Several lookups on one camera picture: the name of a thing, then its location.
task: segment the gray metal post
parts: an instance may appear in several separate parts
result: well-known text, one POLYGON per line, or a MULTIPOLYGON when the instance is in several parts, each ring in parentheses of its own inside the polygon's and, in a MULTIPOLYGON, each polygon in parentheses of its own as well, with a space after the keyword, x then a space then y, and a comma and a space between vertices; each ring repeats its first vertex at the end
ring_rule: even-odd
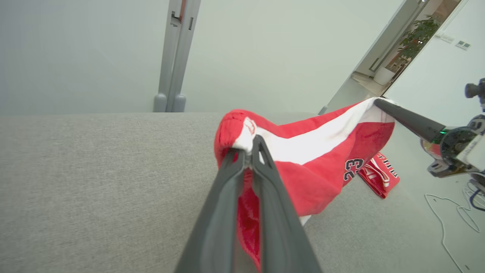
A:
POLYGON ((180 92, 199 6, 200 0, 170 0, 169 2, 159 93, 155 96, 154 112, 184 111, 186 98, 180 92), (182 21, 176 17, 178 14, 182 15, 182 21))

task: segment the wall outlet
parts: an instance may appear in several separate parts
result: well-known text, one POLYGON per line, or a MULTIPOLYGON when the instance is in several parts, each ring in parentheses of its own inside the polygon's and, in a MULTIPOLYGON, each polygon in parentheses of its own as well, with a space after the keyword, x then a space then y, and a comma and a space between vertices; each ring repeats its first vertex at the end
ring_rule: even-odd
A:
POLYGON ((471 47, 471 44, 465 42, 465 41, 459 41, 457 44, 456 44, 457 47, 459 48, 463 48, 464 50, 467 50, 471 47))
POLYGON ((454 41, 453 37, 451 37, 450 35, 446 35, 444 33, 440 36, 440 38, 441 40, 447 41, 448 43, 453 43, 454 41))

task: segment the red cloth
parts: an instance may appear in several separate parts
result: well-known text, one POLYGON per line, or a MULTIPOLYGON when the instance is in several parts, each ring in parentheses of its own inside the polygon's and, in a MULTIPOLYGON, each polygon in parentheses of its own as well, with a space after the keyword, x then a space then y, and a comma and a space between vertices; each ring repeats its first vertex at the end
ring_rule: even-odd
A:
MULTIPOLYGON (((254 136, 261 135, 298 216, 320 213, 391 136, 394 119, 373 105, 376 99, 281 126, 233 110, 223 117, 215 136, 218 166, 230 147, 250 154, 254 136)), ((251 188, 252 175, 249 168, 244 172, 237 236, 260 270, 259 201, 251 188)))
POLYGON ((401 180, 389 160, 381 153, 377 153, 367 162, 359 175, 383 199, 401 180))

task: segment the white planter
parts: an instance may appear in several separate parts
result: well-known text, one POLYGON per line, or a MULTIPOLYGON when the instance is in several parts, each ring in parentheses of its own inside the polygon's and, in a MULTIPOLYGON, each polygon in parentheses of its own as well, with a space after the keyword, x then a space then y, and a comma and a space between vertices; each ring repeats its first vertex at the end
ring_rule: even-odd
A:
POLYGON ((374 76, 374 81, 380 85, 386 85, 396 73, 385 67, 379 67, 374 76))

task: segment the white cable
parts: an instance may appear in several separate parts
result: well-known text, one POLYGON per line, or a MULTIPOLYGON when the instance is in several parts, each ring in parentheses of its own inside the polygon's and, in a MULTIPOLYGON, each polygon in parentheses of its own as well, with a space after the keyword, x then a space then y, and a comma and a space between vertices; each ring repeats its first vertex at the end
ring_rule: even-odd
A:
MULTIPOLYGON (((476 192, 477 190, 479 190, 477 186, 475 186, 474 184, 472 184, 472 183, 471 183, 471 180, 467 182, 467 186, 468 186, 468 189, 470 189, 470 190, 471 190, 471 191, 473 191, 473 192, 476 192)), ((485 192, 480 191, 480 192, 477 194, 477 196, 478 196, 478 195, 485 196, 485 192)))
POLYGON ((445 224, 443 223, 443 220, 441 219, 441 217, 436 213, 436 211, 433 209, 433 207, 431 206, 431 203, 429 203, 429 200, 428 200, 428 196, 433 196, 433 197, 436 197, 436 198, 439 198, 441 200, 448 200, 448 201, 451 201, 453 203, 455 203, 456 205, 458 205, 458 207, 456 207, 456 210, 458 211, 458 214, 460 215, 460 217, 463 219, 463 221, 465 221, 465 223, 467 223, 467 225, 469 227, 471 227, 474 231, 476 232, 480 232, 480 227, 477 225, 477 223, 475 222, 475 220, 470 216, 470 214, 468 214, 467 211, 471 211, 471 204, 469 203, 468 199, 466 198, 466 195, 467 194, 467 191, 471 191, 470 188, 463 188, 463 196, 465 197, 465 200, 467 201, 468 203, 468 208, 458 204, 457 202, 451 200, 450 198, 443 198, 443 197, 439 197, 439 196, 436 196, 434 194, 429 194, 429 193, 426 193, 424 195, 424 198, 426 199, 426 202, 428 203, 429 207, 431 208, 432 212, 436 215, 436 217, 439 219, 439 222, 441 223, 441 229, 443 230, 443 238, 441 239, 441 244, 443 245, 443 248, 445 249, 446 253, 448 253, 448 256, 450 256, 450 258, 452 259, 453 263, 455 263, 456 267, 458 268, 458 270, 461 272, 461 273, 464 273, 463 270, 461 269, 461 267, 458 265, 458 262, 456 262, 456 260, 454 259, 453 255, 450 253, 450 251, 448 250, 448 247, 446 247, 445 245, 445 238, 446 238, 446 232, 445 232, 445 224), (465 220, 465 217, 463 217, 463 215, 460 213, 460 209, 462 209, 467 215, 468 217, 470 218, 470 220, 475 224, 475 227, 472 226, 467 220, 465 220))
MULTIPOLYGON (((470 190, 470 189, 466 189, 466 188, 464 188, 463 190, 466 193, 466 195, 468 195, 468 197, 471 197, 476 192, 476 190, 472 190, 472 189, 470 190)), ((482 194, 479 193, 479 194, 475 195, 475 197, 473 198, 473 201, 475 203, 475 206, 476 206, 476 204, 479 204, 480 206, 485 208, 485 198, 482 194)))

